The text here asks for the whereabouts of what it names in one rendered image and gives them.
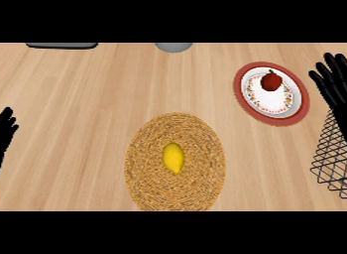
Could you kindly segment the grey round object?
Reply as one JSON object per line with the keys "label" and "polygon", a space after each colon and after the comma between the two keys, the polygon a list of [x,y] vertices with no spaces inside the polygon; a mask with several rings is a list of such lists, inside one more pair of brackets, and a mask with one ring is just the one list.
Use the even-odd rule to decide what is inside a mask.
{"label": "grey round object", "polygon": [[156,43],[155,46],[165,53],[181,53],[193,46],[193,44],[192,43]]}

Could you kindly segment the yellow lemon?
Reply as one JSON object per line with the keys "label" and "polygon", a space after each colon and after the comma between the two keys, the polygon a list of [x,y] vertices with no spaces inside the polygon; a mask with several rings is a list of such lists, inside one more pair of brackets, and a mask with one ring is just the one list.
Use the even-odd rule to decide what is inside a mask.
{"label": "yellow lemon", "polygon": [[162,161],[165,168],[174,173],[178,174],[181,172],[183,164],[184,164],[184,152],[177,143],[169,143],[164,147],[162,151]]}

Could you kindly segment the round woven straw placemat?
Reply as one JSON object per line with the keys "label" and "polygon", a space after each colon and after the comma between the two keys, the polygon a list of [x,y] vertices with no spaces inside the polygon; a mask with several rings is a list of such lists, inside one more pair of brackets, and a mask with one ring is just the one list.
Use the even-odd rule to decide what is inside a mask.
{"label": "round woven straw placemat", "polygon": [[205,121],[186,113],[147,121],[128,145],[124,174],[140,209],[208,209],[223,189],[226,154]]}

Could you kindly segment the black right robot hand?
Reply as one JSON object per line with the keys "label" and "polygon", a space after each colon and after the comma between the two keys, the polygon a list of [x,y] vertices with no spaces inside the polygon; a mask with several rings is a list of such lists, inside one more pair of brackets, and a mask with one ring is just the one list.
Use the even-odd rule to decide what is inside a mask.
{"label": "black right robot hand", "polygon": [[308,72],[320,95],[329,105],[347,142],[347,58],[342,54],[323,55],[325,62]]}

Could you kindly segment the red apple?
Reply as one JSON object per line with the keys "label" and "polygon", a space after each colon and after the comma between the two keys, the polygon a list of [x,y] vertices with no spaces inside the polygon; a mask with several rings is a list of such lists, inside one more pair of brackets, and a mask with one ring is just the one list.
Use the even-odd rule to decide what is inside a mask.
{"label": "red apple", "polygon": [[276,91],[282,84],[282,77],[274,73],[273,70],[268,71],[267,75],[260,80],[261,88],[265,91]]}

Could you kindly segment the red rimmed white plate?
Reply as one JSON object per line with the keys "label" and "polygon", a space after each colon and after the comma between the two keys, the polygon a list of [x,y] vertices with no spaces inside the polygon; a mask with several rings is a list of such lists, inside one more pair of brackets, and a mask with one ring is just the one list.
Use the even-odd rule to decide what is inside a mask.
{"label": "red rimmed white plate", "polygon": [[[282,77],[276,91],[265,91],[260,85],[270,70]],[[308,112],[310,98],[304,84],[292,71],[276,63],[248,63],[237,70],[234,96],[252,118],[271,126],[296,124]]]}

